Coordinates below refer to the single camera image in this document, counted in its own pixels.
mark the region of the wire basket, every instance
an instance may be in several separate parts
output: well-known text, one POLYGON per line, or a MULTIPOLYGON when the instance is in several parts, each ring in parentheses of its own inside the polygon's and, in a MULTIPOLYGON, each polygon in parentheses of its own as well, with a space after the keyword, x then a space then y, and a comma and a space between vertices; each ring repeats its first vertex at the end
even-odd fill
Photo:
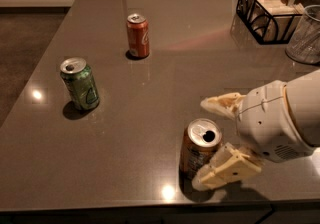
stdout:
POLYGON ((259 44, 287 44, 302 16, 271 15, 258 0, 238 0, 236 12, 259 44))

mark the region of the concrete floor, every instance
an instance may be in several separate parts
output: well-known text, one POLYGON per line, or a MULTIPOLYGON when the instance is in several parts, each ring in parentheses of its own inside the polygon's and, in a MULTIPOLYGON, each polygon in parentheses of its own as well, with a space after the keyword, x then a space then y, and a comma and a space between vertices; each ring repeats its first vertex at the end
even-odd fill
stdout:
POLYGON ((64 17, 64 11, 0 10, 0 127, 64 17))

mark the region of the glass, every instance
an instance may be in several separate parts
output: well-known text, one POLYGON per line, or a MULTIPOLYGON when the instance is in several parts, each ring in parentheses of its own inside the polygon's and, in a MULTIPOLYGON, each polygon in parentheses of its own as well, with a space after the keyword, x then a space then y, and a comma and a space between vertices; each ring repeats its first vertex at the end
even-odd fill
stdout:
POLYGON ((287 55, 305 64, 320 63, 320 5, 310 5, 286 47, 287 55))

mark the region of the can label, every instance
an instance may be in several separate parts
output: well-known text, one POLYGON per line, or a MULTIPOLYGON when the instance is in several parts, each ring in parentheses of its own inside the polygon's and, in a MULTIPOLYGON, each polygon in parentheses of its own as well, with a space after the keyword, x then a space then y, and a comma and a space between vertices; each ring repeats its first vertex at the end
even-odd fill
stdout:
POLYGON ((129 52, 137 58, 149 55, 149 29, 146 18, 140 14, 132 14, 127 19, 129 52))
POLYGON ((61 64, 60 76, 63 79, 71 100, 78 110, 89 110, 99 104, 99 95, 92 71, 85 60, 71 58, 61 64))
POLYGON ((221 147, 222 133, 211 120, 197 119, 184 131, 179 169, 192 180, 197 171, 207 164, 221 147))

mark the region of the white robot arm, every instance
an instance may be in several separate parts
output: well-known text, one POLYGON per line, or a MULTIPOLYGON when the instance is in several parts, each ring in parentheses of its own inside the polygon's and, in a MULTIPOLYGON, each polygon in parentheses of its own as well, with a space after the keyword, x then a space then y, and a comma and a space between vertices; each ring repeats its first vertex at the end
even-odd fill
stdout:
POLYGON ((274 81, 246 96, 208 98, 201 106, 234 120, 242 145, 236 149, 227 143, 219 149, 193 179, 197 190, 258 174, 262 158, 280 163, 320 147, 320 70, 287 83, 274 81))

